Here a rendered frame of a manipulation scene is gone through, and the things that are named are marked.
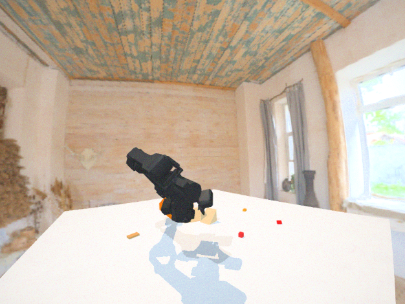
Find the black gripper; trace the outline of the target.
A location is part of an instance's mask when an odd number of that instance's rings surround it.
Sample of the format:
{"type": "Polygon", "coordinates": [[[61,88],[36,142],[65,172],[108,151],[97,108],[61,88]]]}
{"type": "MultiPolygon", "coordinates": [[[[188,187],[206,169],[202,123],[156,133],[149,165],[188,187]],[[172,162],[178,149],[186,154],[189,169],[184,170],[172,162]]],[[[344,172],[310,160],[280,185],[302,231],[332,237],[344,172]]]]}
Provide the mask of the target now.
{"type": "MultiPolygon", "coordinates": [[[[174,207],[174,202],[173,199],[177,199],[178,201],[183,201],[182,199],[178,198],[177,196],[170,196],[166,199],[164,199],[162,206],[161,206],[161,212],[164,215],[168,215],[173,213],[173,207],[174,207]]],[[[204,215],[204,209],[210,208],[213,206],[213,191],[211,189],[207,190],[202,190],[201,196],[199,197],[198,201],[198,209],[200,210],[201,213],[204,215]]]]}

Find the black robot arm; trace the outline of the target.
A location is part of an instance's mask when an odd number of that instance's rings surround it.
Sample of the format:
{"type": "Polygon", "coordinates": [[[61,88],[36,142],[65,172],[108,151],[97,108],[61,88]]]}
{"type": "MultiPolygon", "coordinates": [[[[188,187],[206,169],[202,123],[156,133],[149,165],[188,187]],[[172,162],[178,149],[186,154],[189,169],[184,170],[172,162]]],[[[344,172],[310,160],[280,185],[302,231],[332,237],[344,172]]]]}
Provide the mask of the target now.
{"type": "Polygon", "coordinates": [[[154,189],[163,199],[177,196],[183,201],[173,199],[174,207],[171,220],[178,223],[189,223],[195,217],[193,203],[201,196],[201,186],[180,174],[183,169],[167,155],[149,155],[134,147],[127,154],[126,164],[138,173],[143,173],[154,185],[154,189]],[[171,171],[172,168],[176,168],[171,171]]]}

